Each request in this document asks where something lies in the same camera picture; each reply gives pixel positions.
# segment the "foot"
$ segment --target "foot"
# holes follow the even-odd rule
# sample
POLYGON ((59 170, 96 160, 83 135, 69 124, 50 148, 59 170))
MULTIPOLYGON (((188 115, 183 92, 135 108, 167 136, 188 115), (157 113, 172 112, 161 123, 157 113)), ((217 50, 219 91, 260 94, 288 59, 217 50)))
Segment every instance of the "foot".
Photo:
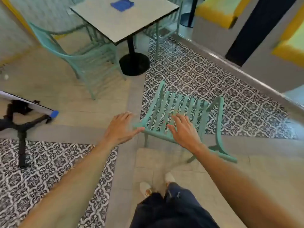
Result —
POLYGON ((175 178, 173 177, 173 175, 170 172, 166 173, 165 174, 165 183, 166 183, 167 188, 171 182, 175 182, 175 178))
POLYGON ((144 181, 139 184, 139 188, 145 198, 149 197, 152 194, 152 187, 150 186, 150 184, 144 181))

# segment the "blue napkin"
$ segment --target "blue napkin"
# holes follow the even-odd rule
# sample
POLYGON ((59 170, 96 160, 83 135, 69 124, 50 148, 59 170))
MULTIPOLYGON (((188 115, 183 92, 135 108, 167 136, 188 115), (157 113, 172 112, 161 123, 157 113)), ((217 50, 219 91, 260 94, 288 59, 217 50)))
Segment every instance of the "blue napkin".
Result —
POLYGON ((126 9, 130 9, 132 6, 134 6, 134 2, 130 0, 119 0, 117 2, 111 3, 111 6, 117 9, 118 11, 123 12, 126 9))

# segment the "forearm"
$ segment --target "forearm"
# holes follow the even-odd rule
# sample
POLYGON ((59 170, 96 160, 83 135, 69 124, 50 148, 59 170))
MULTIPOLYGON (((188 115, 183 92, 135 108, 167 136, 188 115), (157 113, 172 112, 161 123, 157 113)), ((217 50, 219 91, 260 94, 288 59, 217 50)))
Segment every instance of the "forearm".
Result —
POLYGON ((35 206, 21 228, 74 228, 93 197, 112 144, 101 142, 35 206))
POLYGON ((222 161, 203 145, 192 150, 216 184, 222 196, 249 228, 300 227, 279 205, 230 163, 222 161))

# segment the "white tabletop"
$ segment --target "white tabletop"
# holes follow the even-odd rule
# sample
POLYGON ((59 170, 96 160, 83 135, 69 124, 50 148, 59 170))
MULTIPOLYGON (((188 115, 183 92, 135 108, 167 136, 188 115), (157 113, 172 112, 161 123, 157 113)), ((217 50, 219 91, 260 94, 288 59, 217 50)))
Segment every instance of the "white tabletop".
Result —
POLYGON ((120 12, 110 5, 116 1, 118 0, 85 0, 71 9, 117 44, 179 8, 168 0, 130 0, 134 6, 120 12))

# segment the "round black table base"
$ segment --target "round black table base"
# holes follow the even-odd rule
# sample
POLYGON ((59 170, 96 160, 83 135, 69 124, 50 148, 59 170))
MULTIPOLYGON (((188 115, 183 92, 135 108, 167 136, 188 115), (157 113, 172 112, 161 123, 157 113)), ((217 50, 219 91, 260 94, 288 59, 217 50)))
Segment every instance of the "round black table base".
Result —
POLYGON ((120 60, 120 67, 123 73, 127 76, 138 76, 146 72, 150 68, 149 58, 142 53, 134 54, 135 63, 131 61, 131 55, 127 54, 123 56, 120 60))
POLYGON ((184 13, 184 14, 182 14, 181 17, 180 17, 181 18, 181 20, 180 20, 181 23, 180 24, 183 25, 183 26, 186 26, 188 28, 193 28, 195 17, 194 17, 191 25, 188 25, 188 23, 189 23, 189 16, 190 16, 190 13, 184 13))

